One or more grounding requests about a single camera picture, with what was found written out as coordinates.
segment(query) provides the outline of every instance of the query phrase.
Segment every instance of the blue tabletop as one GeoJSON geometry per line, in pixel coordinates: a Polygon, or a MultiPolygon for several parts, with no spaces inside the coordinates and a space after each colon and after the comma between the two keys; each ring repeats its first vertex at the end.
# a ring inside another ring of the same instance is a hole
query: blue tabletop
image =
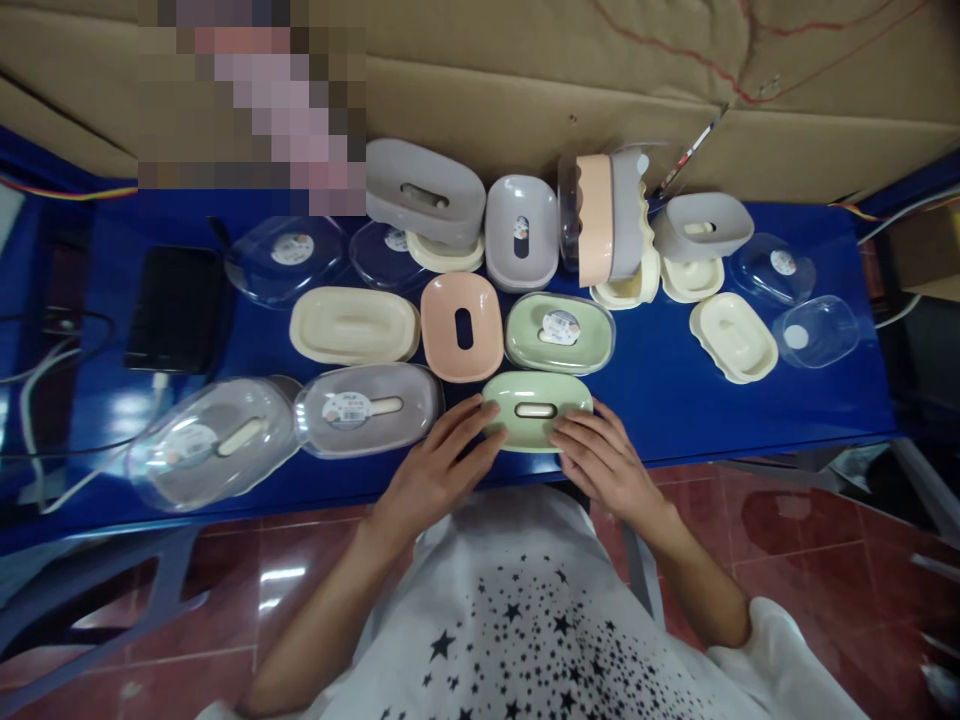
{"type": "MultiPolygon", "coordinates": [[[[86,309],[115,318],[118,339],[85,363],[73,403],[71,447],[106,444],[138,432],[149,419],[150,376],[122,366],[126,328],[133,310],[146,250],[156,244],[216,248],[204,216],[219,214],[234,237],[269,214],[286,214],[282,198],[251,193],[249,202],[220,207],[203,193],[141,193],[140,197],[102,203],[95,216],[86,309]]],[[[0,276],[10,272],[33,242],[31,200],[0,259],[0,276]]],[[[801,370],[780,362],[764,380],[750,385],[727,382],[690,334],[692,305],[669,300],[661,291],[654,303],[614,313],[617,324],[613,359],[583,378],[591,391],[622,418],[640,453],[651,466],[770,454],[818,445],[869,442],[896,434],[883,359],[873,329],[851,215],[839,208],[781,204],[748,206],[758,232],[770,232],[808,253],[817,266],[815,295],[846,300],[860,318],[857,349],[822,370],[801,370]]],[[[359,219],[346,223],[348,230],[359,219]]],[[[361,286],[352,269],[338,284],[361,286]]],[[[725,290],[736,290],[728,279],[725,290]]],[[[551,292],[587,296],[562,270],[551,292]]],[[[419,305],[419,293],[409,296],[419,305]]],[[[500,295],[506,316],[519,296],[500,295]]],[[[784,307],[746,296],[769,325],[784,307]]],[[[236,316],[221,376],[284,374],[302,382],[330,369],[299,355],[288,337],[289,311],[268,310],[237,299],[236,316]]],[[[424,362],[422,347],[413,362],[424,362]]],[[[504,361],[501,370],[512,369],[504,361]]],[[[173,400],[198,388],[195,379],[174,379],[173,400]]],[[[477,392],[482,383],[446,385],[447,404],[477,392]]],[[[0,552],[78,533],[116,532],[183,522],[215,522],[308,508],[365,503],[387,486],[405,450],[355,460],[323,461],[296,454],[249,493],[187,516],[171,516],[144,505],[112,466],[59,512],[23,517],[0,532],[0,552]]],[[[68,461],[69,483],[76,482],[104,456],[68,461]]],[[[485,486],[558,479],[554,455],[502,453],[485,486]]]]}

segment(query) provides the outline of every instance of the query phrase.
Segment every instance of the cardboard box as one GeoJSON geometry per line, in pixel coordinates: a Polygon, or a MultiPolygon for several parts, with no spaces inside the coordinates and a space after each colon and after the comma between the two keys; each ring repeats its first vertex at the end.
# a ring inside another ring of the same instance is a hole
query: cardboard box
{"type": "Polygon", "coordinates": [[[960,207],[945,205],[890,226],[900,286],[960,302],[960,207]]]}

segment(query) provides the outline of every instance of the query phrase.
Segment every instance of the finger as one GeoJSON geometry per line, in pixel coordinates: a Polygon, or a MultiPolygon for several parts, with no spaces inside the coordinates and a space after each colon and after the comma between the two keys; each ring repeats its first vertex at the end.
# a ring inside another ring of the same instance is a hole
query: finger
{"type": "Polygon", "coordinates": [[[617,432],[617,429],[613,427],[609,422],[603,418],[598,418],[593,413],[585,413],[580,410],[574,410],[571,413],[568,413],[564,416],[564,419],[569,420],[570,422],[579,423],[580,425],[585,425],[594,432],[598,433],[606,440],[618,453],[624,456],[629,456],[630,447],[624,442],[623,437],[617,432]]]}
{"type": "Polygon", "coordinates": [[[453,429],[460,424],[460,421],[480,407],[481,402],[483,402],[483,396],[477,393],[447,410],[443,417],[437,420],[430,434],[427,435],[427,439],[424,440],[424,450],[430,452],[443,445],[444,440],[446,440],[453,429]]]}
{"type": "Polygon", "coordinates": [[[568,435],[581,445],[590,448],[593,453],[600,458],[603,464],[611,470],[623,470],[627,459],[617,452],[616,449],[607,442],[606,438],[593,429],[575,423],[572,420],[567,420],[566,418],[558,418],[553,426],[560,434],[568,435]]]}
{"type": "Polygon", "coordinates": [[[597,500],[599,496],[596,486],[590,482],[590,478],[587,477],[583,469],[577,467],[577,464],[565,453],[560,453],[560,469],[570,482],[583,490],[584,495],[591,500],[597,500]]]}
{"type": "Polygon", "coordinates": [[[562,432],[550,433],[550,443],[569,455],[598,489],[613,482],[613,473],[610,468],[583,443],[562,432]]]}
{"type": "Polygon", "coordinates": [[[451,473],[453,482],[460,487],[464,493],[469,493],[476,487],[493,467],[493,461],[503,449],[507,442],[509,433],[506,428],[501,428],[493,435],[488,437],[482,443],[477,445],[460,462],[457,463],[451,473]]]}
{"type": "Polygon", "coordinates": [[[460,423],[450,432],[443,445],[437,448],[437,452],[447,461],[452,463],[457,456],[463,452],[467,444],[473,440],[483,428],[493,422],[493,419],[500,414],[500,405],[496,402],[487,403],[479,410],[475,410],[472,415],[467,415],[460,420],[460,423]]]}
{"type": "Polygon", "coordinates": [[[602,402],[593,399],[593,408],[600,416],[610,423],[613,426],[613,429],[617,431],[620,437],[623,438],[623,441],[633,447],[633,444],[630,442],[630,436],[627,435],[627,429],[623,426],[623,421],[617,416],[617,414],[609,408],[609,406],[604,405],[602,402]]]}

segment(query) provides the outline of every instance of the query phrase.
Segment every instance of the phone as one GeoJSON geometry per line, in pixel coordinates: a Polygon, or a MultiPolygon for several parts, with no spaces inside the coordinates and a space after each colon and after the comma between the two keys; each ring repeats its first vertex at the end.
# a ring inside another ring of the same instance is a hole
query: phone
{"type": "Polygon", "coordinates": [[[204,374],[213,360],[224,280],[223,262],[213,250],[150,248],[143,262],[124,366],[204,374]]]}

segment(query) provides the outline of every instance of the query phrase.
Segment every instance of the plastic container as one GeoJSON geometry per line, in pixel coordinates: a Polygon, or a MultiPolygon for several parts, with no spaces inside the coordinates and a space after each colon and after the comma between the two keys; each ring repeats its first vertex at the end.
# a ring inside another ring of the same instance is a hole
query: plastic container
{"type": "Polygon", "coordinates": [[[392,138],[367,143],[367,214],[455,248],[480,234],[487,193],[470,168],[392,138]]]}
{"type": "Polygon", "coordinates": [[[613,316],[600,305],[569,295],[532,293],[510,310],[504,347],[518,367],[589,375],[610,362],[616,338],[613,316]]]}
{"type": "Polygon", "coordinates": [[[297,452],[285,390],[299,383],[233,378],[170,409],[127,452],[126,474],[143,500],[184,513],[242,495],[297,452]]]}
{"type": "Polygon", "coordinates": [[[853,352],[860,325],[850,306],[835,295],[807,300],[773,321],[780,357],[794,367],[817,369],[853,352]]]}
{"type": "Polygon", "coordinates": [[[506,427],[510,437],[503,449],[511,452],[560,452],[549,440],[554,418],[572,410],[593,412],[587,386],[575,377],[557,373],[501,373],[484,386],[483,400],[500,405],[500,412],[483,429],[484,434],[506,427]]]}
{"type": "Polygon", "coordinates": [[[408,232],[407,248],[417,264],[438,274],[473,272],[483,265],[483,233],[480,233],[476,242],[470,247],[452,248],[449,245],[427,240],[422,235],[408,232]]]}
{"type": "Polygon", "coordinates": [[[652,226],[657,251],[676,263],[732,255],[753,236],[754,228],[743,203],[725,193],[675,197],[652,226]]]}
{"type": "Polygon", "coordinates": [[[410,254],[406,231],[378,222],[367,223],[350,238],[350,262],[374,290],[398,295],[419,290],[434,277],[410,254]]]}
{"type": "Polygon", "coordinates": [[[443,392],[420,365],[341,368],[311,380],[295,411],[303,449],[339,460],[417,442],[443,414],[443,392]]]}
{"type": "Polygon", "coordinates": [[[301,295],[332,283],[345,267],[347,236],[325,217],[272,217],[237,240],[224,269],[253,302],[287,309],[301,295]]]}
{"type": "Polygon", "coordinates": [[[590,297],[607,310],[632,310],[653,302],[660,289],[660,254],[649,243],[640,270],[630,280],[601,283],[590,288],[590,297]]]}
{"type": "Polygon", "coordinates": [[[539,178],[508,175],[490,188],[487,275],[507,293],[542,290],[559,263],[557,197],[539,178]]]}
{"type": "Polygon", "coordinates": [[[813,260],[775,235],[757,233],[730,258],[730,277],[764,300],[799,305],[813,294],[817,269],[813,260]]]}
{"type": "Polygon", "coordinates": [[[467,383],[497,371],[503,361],[503,321],[497,291],[486,278],[441,275],[424,288],[420,309],[423,351],[437,377],[467,383]]]}
{"type": "Polygon", "coordinates": [[[641,181],[650,160],[642,147],[610,156],[613,168],[613,265],[610,280],[630,280],[640,269],[643,250],[653,240],[647,223],[646,186],[641,181]]]}
{"type": "Polygon", "coordinates": [[[599,285],[613,270],[613,181],[610,157],[577,158],[580,172],[580,287],[599,285]]]}
{"type": "Polygon", "coordinates": [[[715,295],[723,287],[723,260],[694,260],[675,263],[660,256],[660,277],[663,291],[679,303],[700,302],[715,295]]]}
{"type": "Polygon", "coordinates": [[[690,313],[690,332],[732,383],[765,378],[777,364],[777,342],[763,320],[736,293],[720,293],[690,313]]]}
{"type": "Polygon", "coordinates": [[[311,290],[290,317],[301,355],[329,365],[406,362],[420,345],[420,315],[402,297],[377,290],[311,290]]]}

